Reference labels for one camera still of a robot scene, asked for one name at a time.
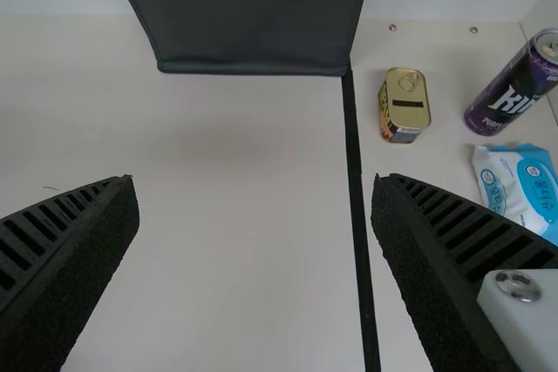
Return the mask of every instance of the white table surface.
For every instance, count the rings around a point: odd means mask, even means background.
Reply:
[[[480,203],[471,158],[473,145],[531,142],[550,151],[558,165],[558,127],[544,98],[501,134],[469,131],[463,111],[525,43],[518,24],[361,20],[352,53],[363,164],[366,216],[374,176],[398,172]],[[475,25],[477,34],[469,31]],[[411,145],[385,142],[379,134],[378,91],[390,67],[425,74],[432,124]],[[372,285],[383,370],[432,370],[397,284],[369,226]]]
[[[485,139],[461,114],[519,25],[390,23],[361,21],[352,54],[365,202],[376,172],[479,202]],[[133,17],[0,17],[0,45],[0,215],[125,172],[138,192],[138,236],[64,372],[364,370],[339,80],[164,75]],[[426,76],[432,125],[413,145],[378,133],[392,66]],[[558,161],[557,133],[542,100],[489,140]],[[369,243],[382,368],[430,370]]]
[[[362,372],[337,78],[159,73],[134,17],[0,17],[0,213],[130,173],[64,372]]]

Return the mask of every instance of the black gripper pad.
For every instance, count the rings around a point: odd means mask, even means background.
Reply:
[[[433,369],[518,371],[477,294],[492,270],[557,268],[558,247],[469,200],[399,174],[376,176],[371,222]]]
[[[130,176],[0,220],[0,371],[61,369],[139,225]]]

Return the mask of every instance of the wet wipes package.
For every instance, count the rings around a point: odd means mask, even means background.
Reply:
[[[473,165],[486,207],[558,246],[558,180],[547,150],[477,145]]]

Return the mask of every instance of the metal screw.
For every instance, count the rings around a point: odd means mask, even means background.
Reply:
[[[506,295],[519,301],[535,302],[541,295],[541,287],[526,274],[517,270],[503,270],[496,275],[496,286]]]

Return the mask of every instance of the purple energy drink can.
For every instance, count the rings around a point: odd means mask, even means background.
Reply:
[[[558,85],[558,30],[532,37],[465,111],[465,124],[496,135]]]

